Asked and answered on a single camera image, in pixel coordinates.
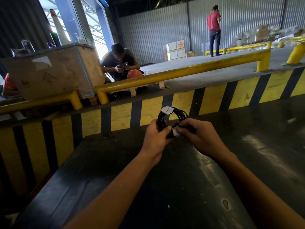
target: stacked white boxes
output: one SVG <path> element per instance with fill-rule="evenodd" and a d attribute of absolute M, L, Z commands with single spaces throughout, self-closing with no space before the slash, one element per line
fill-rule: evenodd
<path fill-rule="evenodd" d="M 166 50 L 168 61 L 185 58 L 184 40 L 166 44 Z"/>

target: dark table surface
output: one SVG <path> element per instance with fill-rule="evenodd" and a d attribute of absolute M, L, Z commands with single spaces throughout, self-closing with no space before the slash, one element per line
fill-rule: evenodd
<path fill-rule="evenodd" d="M 199 117 L 305 217 L 305 96 Z M 12 228 L 61 228 L 139 152 L 146 127 L 86 137 Z M 147 176 L 120 228 L 255 228 L 221 168 L 178 138 Z"/>

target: left hand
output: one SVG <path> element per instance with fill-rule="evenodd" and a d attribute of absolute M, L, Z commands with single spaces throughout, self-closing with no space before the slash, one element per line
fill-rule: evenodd
<path fill-rule="evenodd" d="M 162 152 L 165 146 L 173 139 L 167 139 L 166 136 L 170 133 L 172 126 L 164 128 L 161 132 L 157 130 L 157 120 L 152 120 L 146 129 L 144 142 L 139 156 L 150 159 L 152 165 L 159 163 Z"/>
<path fill-rule="evenodd" d="M 124 63 L 124 65 L 125 65 L 125 70 L 131 70 L 127 62 Z"/>

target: hazard stripe wall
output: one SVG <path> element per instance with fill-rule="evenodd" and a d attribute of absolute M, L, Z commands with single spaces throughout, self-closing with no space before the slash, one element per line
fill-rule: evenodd
<path fill-rule="evenodd" d="M 304 67 L 0 129 L 0 198 L 28 194 L 85 136 L 147 125 L 164 106 L 194 117 L 301 94 Z"/>

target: hand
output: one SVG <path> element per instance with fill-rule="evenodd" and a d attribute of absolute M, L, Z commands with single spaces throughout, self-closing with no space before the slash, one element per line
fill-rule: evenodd
<path fill-rule="evenodd" d="M 192 126 L 196 129 L 196 134 L 191 133 L 187 128 L 178 128 L 177 132 L 187 137 L 200 153 L 212 159 L 217 159 L 226 152 L 230 153 L 211 122 L 187 118 L 181 121 L 179 126 Z"/>
<path fill-rule="evenodd" d="M 128 63 L 127 63 L 127 62 L 126 62 L 126 63 L 124 63 L 124 65 L 125 65 L 125 70 L 128 70 L 128 71 L 129 71 L 129 70 L 131 70 L 131 69 L 130 69 L 130 66 L 128 65 Z"/>
<path fill-rule="evenodd" d="M 146 129 L 143 146 L 138 156 L 150 159 L 153 166 L 157 165 L 161 159 L 165 146 L 172 141 L 172 139 L 166 139 L 171 128 L 171 126 L 168 126 L 161 132 L 158 132 L 157 120 L 152 120 Z"/>
<path fill-rule="evenodd" d="M 120 68 L 120 65 L 116 65 L 116 67 L 114 69 L 117 73 L 123 73 L 123 71 L 124 71 L 123 68 Z"/>

